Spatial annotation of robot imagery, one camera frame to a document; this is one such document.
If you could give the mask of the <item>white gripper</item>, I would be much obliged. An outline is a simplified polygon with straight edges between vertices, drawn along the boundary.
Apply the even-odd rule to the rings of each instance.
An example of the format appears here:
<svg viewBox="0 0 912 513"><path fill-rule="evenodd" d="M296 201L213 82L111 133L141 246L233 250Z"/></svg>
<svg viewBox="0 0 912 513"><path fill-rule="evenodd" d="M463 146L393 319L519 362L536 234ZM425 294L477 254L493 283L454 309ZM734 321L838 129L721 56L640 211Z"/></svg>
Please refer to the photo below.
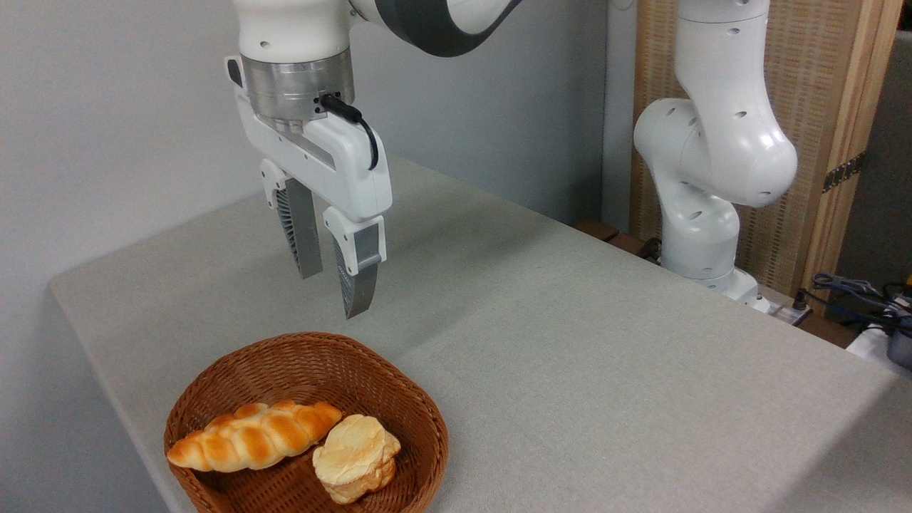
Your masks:
<svg viewBox="0 0 912 513"><path fill-rule="evenodd" d="M367 311L378 267L387 260L379 214L391 207L392 188L380 137L323 106L326 96L354 100L351 58L267 63L228 56L226 69L244 131L268 158L260 164L265 198L300 276L323 271L315 192L332 205L323 211L323 223L333 237L346 318Z"/></svg>

